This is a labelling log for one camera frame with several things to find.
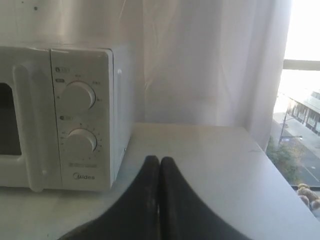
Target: white knob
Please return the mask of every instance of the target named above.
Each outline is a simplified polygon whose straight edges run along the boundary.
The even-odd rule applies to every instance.
[[[96,94],[86,83],[73,81],[66,86],[60,96],[66,114],[74,115],[87,111],[95,103]]]
[[[89,157],[97,146],[97,139],[92,132],[79,128],[68,135],[65,150],[70,157],[83,159]]]

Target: microwave door handle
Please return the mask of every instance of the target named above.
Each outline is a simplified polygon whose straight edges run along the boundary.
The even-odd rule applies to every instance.
[[[25,153],[25,164],[29,187],[35,192],[44,189],[42,166],[38,150],[38,136],[32,107],[23,107],[23,104],[33,105],[30,82],[36,68],[31,63],[16,65],[13,67],[13,82],[17,99],[17,111],[22,130],[22,151]]]

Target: road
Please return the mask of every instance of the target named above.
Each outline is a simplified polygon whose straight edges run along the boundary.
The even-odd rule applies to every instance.
[[[274,141],[278,141],[282,126],[276,121],[272,121],[271,136]],[[283,130],[282,137],[292,136]],[[283,141],[289,146],[301,149],[301,161],[298,166],[300,179],[309,186],[320,187],[320,159],[306,148],[299,138],[284,138]]]

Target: white microwave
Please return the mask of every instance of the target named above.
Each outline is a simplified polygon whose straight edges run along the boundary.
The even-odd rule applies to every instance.
[[[132,131],[132,63],[126,47],[0,46],[0,186],[110,189]]]

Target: teddy bear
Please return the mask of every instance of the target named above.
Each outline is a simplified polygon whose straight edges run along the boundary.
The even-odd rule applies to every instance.
[[[320,208],[320,197],[307,184],[299,184],[296,193],[311,211]]]

